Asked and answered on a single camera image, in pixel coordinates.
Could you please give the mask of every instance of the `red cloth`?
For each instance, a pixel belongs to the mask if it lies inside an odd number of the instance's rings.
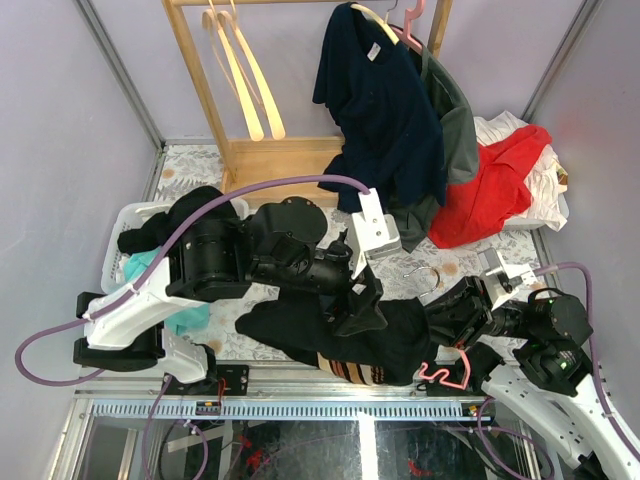
[[[531,206],[524,184],[542,149],[551,143],[544,128],[528,125],[488,147],[478,145],[476,178],[447,187],[447,204],[433,219],[429,238],[439,248],[475,242],[502,230],[505,220]]]

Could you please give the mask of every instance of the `clothing label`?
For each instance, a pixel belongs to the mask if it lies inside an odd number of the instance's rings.
[[[371,50],[369,50],[369,53],[367,53],[367,57],[369,58],[369,60],[373,62],[379,53],[380,53],[380,45],[378,45],[377,43],[374,43],[373,46],[371,47]]]

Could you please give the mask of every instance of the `dark green garment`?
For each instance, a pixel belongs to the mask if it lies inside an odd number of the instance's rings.
[[[478,172],[478,146],[469,102],[449,72],[427,48],[422,49],[422,58],[413,50],[410,53],[442,124],[447,185],[470,182]],[[402,205],[393,195],[388,210],[395,218],[402,247],[412,252],[427,236],[440,206],[433,195],[426,195],[409,206]]]

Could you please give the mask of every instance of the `turquoise cloth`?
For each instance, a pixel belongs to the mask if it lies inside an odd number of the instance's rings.
[[[159,248],[150,252],[134,253],[122,267],[125,281],[138,278],[151,265],[160,251]],[[164,326],[176,335],[184,335],[190,330],[206,328],[209,325],[209,305],[190,308],[174,313],[164,321]]]

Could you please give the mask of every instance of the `pink hanger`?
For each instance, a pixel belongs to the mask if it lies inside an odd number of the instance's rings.
[[[425,375],[425,372],[429,368],[429,364],[427,362],[422,362],[422,368],[418,372],[418,377],[423,380],[428,380],[430,382],[436,381],[436,379],[440,376],[440,385],[444,385],[445,387],[457,388],[458,390],[466,390],[467,385],[469,385],[469,378],[471,377],[471,364],[469,363],[469,358],[464,350],[458,350],[460,354],[460,358],[462,358],[462,363],[464,363],[464,375],[462,377],[462,383],[452,383],[448,382],[447,378],[449,378],[449,370],[446,368],[441,368],[437,372],[432,375]]]
[[[391,27],[397,34],[398,38],[402,40],[409,48],[415,50],[418,53],[422,53],[422,44],[418,42],[415,38],[411,36],[411,22],[413,20],[417,20],[422,12],[424,12],[424,7],[427,3],[427,0],[418,0],[416,6],[413,10],[407,8],[404,11],[404,29],[400,30],[399,28]]]

